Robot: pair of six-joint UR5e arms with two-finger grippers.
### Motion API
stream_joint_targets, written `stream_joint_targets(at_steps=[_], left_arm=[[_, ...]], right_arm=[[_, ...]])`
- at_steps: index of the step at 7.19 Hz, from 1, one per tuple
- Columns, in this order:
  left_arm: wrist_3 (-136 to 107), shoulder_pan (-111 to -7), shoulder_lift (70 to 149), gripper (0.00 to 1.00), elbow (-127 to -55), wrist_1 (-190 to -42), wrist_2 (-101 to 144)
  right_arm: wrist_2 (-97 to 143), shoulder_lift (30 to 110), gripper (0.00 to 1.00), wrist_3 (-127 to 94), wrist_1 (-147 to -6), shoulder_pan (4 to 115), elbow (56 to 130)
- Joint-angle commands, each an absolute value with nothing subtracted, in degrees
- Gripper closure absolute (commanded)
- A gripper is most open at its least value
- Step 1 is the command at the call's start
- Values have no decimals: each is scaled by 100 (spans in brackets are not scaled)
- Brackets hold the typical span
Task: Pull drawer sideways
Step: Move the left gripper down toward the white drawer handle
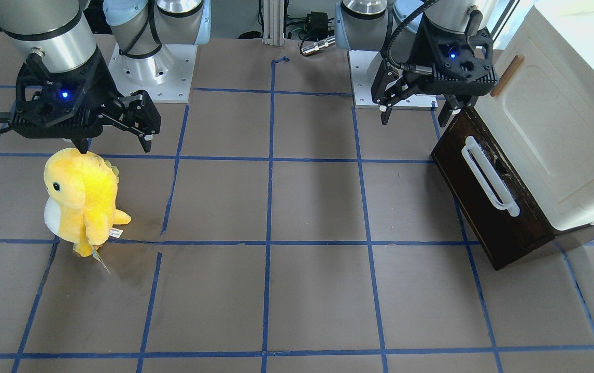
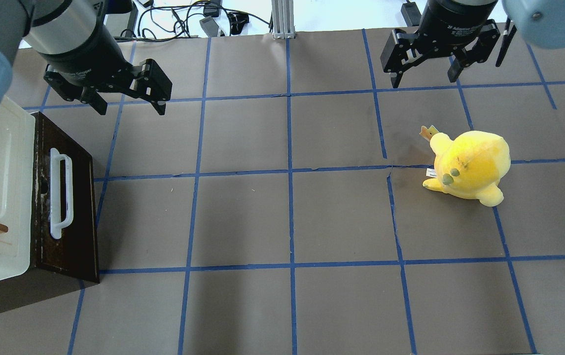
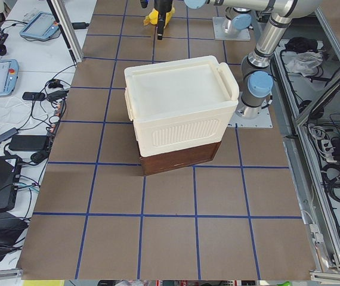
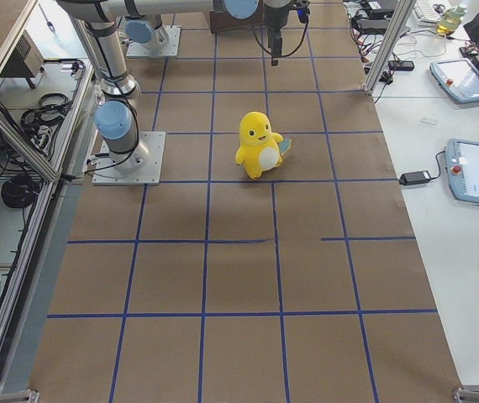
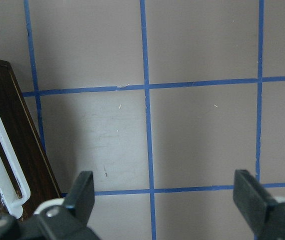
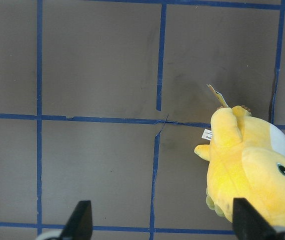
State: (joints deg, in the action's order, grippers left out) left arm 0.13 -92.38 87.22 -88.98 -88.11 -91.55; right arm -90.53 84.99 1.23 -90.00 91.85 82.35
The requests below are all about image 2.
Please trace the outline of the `silver robot arm by drawer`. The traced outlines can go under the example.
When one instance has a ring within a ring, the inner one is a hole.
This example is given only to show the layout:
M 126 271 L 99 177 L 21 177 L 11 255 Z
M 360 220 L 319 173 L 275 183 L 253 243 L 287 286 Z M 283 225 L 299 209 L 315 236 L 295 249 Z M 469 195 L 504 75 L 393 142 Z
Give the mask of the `silver robot arm by drawer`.
M 25 40 L 47 63 L 43 78 L 68 102 L 105 114 L 102 93 L 143 99 L 166 112 L 172 82 L 154 59 L 132 65 L 105 27 L 108 14 L 129 13 L 131 0 L 0 0 L 0 103 Z

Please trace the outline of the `black gripper by drawer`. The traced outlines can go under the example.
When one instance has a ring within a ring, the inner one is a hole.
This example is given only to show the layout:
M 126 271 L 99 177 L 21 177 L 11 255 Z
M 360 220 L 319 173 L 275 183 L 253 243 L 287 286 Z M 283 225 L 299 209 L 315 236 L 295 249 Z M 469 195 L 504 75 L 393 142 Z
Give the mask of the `black gripper by drawer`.
M 115 92 L 150 103 L 158 115 L 165 115 L 172 94 L 172 81 L 154 59 L 132 66 L 102 22 L 95 23 L 91 35 L 79 47 L 61 54 L 44 54 L 46 61 L 76 88 L 69 101 L 88 104 L 106 115 L 107 102 L 96 91 Z

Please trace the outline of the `silver robot arm near plush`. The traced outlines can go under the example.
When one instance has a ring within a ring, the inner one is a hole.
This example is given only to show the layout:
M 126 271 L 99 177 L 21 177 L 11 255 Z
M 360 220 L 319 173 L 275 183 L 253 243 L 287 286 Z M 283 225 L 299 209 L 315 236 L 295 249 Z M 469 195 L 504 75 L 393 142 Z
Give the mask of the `silver robot arm near plush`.
M 447 77 L 454 83 L 465 68 L 486 62 L 498 41 L 495 65 L 500 67 L 516 34 L 543 49 L 565 48 L 565 0 L 504 0 L 503 30 L 490 18 L 496 5 L 495 0 L 429 0 L 418 29 L 393 29 L 380 55 L 392 87 L 399 87 L 410 68 L 436 58 L 453 59 Z

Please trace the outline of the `black gripper near plush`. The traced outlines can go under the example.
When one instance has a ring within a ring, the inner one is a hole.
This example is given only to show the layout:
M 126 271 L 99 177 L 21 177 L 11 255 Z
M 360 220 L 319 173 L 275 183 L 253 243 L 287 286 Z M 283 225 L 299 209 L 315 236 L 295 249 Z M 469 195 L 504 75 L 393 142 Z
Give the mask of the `black gripper near plush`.
M 456 83 L 465 68 L 486 62 L 500 37 L 497 24 L 488 20 L 494 7 L 494 0 L 428 0 L 415 33 L 393 29 L 387 38 L 380 63 L 390 76 L 391 87 L 399 88 L 403 74 L 427 59 L 430 50 L 452 50 L 476 36 L 470 50 L 454 50 L 448 79 Z

